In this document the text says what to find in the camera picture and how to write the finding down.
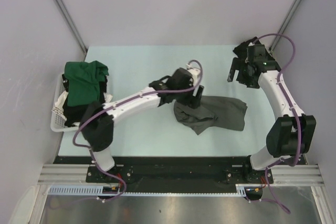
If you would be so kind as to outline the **grey t-shirt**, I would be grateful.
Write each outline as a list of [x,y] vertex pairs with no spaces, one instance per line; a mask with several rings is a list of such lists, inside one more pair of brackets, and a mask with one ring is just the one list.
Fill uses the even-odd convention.
[[247,104],[237,98],[203,96],[198,108],[175,102],[173,111],[176,120],[200,135],[210,127],[243,131]]

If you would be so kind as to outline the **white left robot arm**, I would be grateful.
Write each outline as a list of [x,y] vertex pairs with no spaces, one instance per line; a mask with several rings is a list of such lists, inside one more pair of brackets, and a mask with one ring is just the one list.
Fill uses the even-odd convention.
[[98,176],[110,182],[116,175],[116,163],[110,151],[116,124],[137,113],[177,101],[196,108],[204,87],[200,85],[203,70],[187,66],[171,76],[151,82],[140,92],[119,101],[91,103],[79,124],[79,132],[89,143],[93,161],[99,167]]

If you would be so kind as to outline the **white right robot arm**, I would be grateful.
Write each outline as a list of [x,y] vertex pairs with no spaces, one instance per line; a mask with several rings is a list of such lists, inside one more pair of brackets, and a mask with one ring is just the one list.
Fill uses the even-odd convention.
[[235,58],[227,78],[248,88],[262,89],[272,108],[275,123],[266,136],[266,145],[250,156],[250,165],[242,169],[243,179],[254,183],[261,170],[286,162],[295,166],[309,151],[316,119],[306,115],[295,102],[282,76],[278,62],[259,42],[244,42],[233,50]]

